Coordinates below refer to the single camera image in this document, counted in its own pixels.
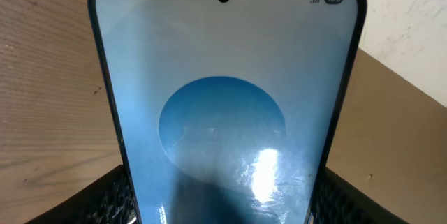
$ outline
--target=phone screen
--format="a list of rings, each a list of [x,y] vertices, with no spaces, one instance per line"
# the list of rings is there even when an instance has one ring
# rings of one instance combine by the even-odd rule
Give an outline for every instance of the phone screen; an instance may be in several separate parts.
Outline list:
[[[304,222],[357,0],[95,9],[142,223]]]

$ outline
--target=black phone frame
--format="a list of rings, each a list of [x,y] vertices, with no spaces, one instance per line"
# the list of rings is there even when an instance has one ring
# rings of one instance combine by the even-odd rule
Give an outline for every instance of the black phone frame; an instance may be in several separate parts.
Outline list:
[[[127,161],[126,148],[124,146],[124,140],[122,137],[121,126],[119,124],[119,117],[118,117],[117,108],[116,108],[116,104],[115,104],[115,98],[113,96],[112,84],[110,82],[110,75],[108,72],[107,61],[105,59],[105,52],[104,52],[104,48],[103,48],[101,32],[99,29],[98,17],[96,15],[96,0],[87,0],[87,7],[89,10],[94,39],[96,41],[96,49],[98,50],[99,61],[101,64],[101,70],[103,73],[105,88],[106,88],[107,95],[108,95],[110,110],[112,112],[113,124],[115,126],[115,132],[117,134],[119,150],[121,152],[121,156],[122,156],[124,168],[126,170],[126,174],[129,177],[129,181],[131,182],[133,193],[135,194],[131,171],[129,168],[129,163]],[[332,144],[332,139],[335,134],[335,129],[337,127],[337,122],[339,119],[340,112],[342,111],[344,96],[346,94],[346,90],[348,87],[349,77],[351,76],[352,67],[354,64],[354,60],[356,58],[358,43],[360,41],[363,24],[364,24],[365,18],[366,18],[367,0],[357,0],[357,7],[358,7],[357,18],[356,18],[356,23],[355,23],[354,30],[353,30],[353,36],[351,38],[351,44],[349,45],[348,56],[346,58],[346,63],[344,65],[342,79],[341,79],[338,94],[337,94],[337,100],[335,101],[334,110],[332,112],[332,117],[330,120],[328,134],[326,135],[323,153],[321,154],[320,163],[318,165],[318,172],[316,175],[314,187],[312,189],[312,196],[311,196],[311,200],[309,202],[309,206],[307,209],[305,223],[309,222],[309,217],[311,214],[311,206],[313,204],[315,194],[316,194],[315,188],[317,188],[315,185],[319,183],[322,173],[325,170],[325,164],[328,160],[329,150],[330,150],[330,146]],[[138,208],[138,201],[137,201],[136,197],[134,197],[134,199],[135,199],[135,202],[134,202],[135,213],[136,213],[138,220],[141,220],[140,211]]]

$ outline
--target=wooden surface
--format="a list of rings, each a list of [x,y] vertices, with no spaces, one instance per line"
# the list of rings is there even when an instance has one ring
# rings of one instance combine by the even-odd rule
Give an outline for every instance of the wooden surface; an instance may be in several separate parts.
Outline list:
[[[121,158],[86,0],[0,0],[0,32],[0,223],[14,224]],[[359,54],[328,166],[406,220],[439,223],[446,114]]]

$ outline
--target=wooden table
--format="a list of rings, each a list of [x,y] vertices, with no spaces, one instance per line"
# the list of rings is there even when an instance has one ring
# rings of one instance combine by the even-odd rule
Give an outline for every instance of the wooden table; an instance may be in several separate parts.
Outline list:
[[[86,0],[0,0],[0,32],[0,223],[14,224],[121,157]],[[440,223],[446,125],[446,108],[360,52],[328,167],[407,221]]]

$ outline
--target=white wall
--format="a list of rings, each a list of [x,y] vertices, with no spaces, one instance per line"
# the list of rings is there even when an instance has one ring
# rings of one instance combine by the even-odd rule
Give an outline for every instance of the white wall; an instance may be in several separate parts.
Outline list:
[[[447,0],[368,0],[360,47],[447,106]]]

